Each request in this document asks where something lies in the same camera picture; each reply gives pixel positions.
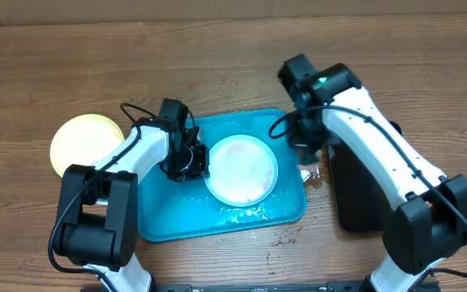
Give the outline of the light blue plate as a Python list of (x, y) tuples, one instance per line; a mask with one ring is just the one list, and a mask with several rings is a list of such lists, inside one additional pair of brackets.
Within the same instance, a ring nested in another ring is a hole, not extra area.
[(271, 194), (278, 179), (274, 152), (251, 135), (231, 135), (212, 146), (209, 152), (208, 190), (220, 202), (247, 207)]

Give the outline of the yellow-green plate with red stain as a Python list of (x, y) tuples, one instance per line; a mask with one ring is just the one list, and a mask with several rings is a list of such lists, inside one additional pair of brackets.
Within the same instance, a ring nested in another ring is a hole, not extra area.
[(70, 165), (91, 165), (123, 141), (123, 133), (114, 121), (99, 114), (83, 114), (58, 129), (50, 145), (50, 162), (62, 177)]

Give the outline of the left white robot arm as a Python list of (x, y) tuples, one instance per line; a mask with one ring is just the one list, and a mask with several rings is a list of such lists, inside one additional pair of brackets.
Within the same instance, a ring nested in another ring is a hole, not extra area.
[(154, 167), (176, 183), (208, 177), (200, 128), (186, 126), (192, 118), (181, 101), (164, 99), (158, 114), (132, 121), (130, 135), (107, 157), (65, 170), (47, 247), (53, 268), (92, 274), (105, 291), (154, 289), (135, 255), (139, 185)]

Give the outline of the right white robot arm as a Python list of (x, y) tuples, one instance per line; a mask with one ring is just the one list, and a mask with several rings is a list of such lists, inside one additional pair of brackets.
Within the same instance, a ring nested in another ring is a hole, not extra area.
[(344, 64), (317, 71), (304, 54), (277, 75), (296, 110), (286, 114), (290, 147), (311, 157), (341, 139), (381, 187), (392, 211), (383, 230), (387, 256), (366, 291), (412, 291), (435, 266), (467, 245), (467, 178), (448, 178), (380, 113)]

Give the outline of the teal plastic tray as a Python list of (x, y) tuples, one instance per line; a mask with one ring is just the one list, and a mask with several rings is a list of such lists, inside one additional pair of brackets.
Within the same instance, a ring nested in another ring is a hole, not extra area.
[(298, 156), (285, 139), (273, 140), (268, 135), (270, 126), (283, 114), (278, 109), (258, 109), (187, 120), (187, 127), (201, 127), (201, 140), (208, 147), (231, 135), (263, 141), (276, 157), (276, 185), (264, 200), (234, 207), (215, 198), (204, 179), (173, 182), (155, 166), (139, 185), (138, 230), (142, 237), (163, 242), (300, 219), (306, 211), (306, 191)]

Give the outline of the black water tray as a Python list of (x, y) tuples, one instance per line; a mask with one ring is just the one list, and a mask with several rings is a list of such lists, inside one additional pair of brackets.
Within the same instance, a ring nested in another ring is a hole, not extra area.
[(343, 140), (328, 146), (339, 226), (349, 233), (380, 232), (391, 216), (382, 188)]

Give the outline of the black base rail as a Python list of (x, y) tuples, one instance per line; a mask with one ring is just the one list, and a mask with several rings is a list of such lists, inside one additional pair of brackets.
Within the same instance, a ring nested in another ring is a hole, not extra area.
[(366, 281), (329, 281), (325, 284), (287, 284), (252, 286), (157, 285), (154, 292), (371, 292)]

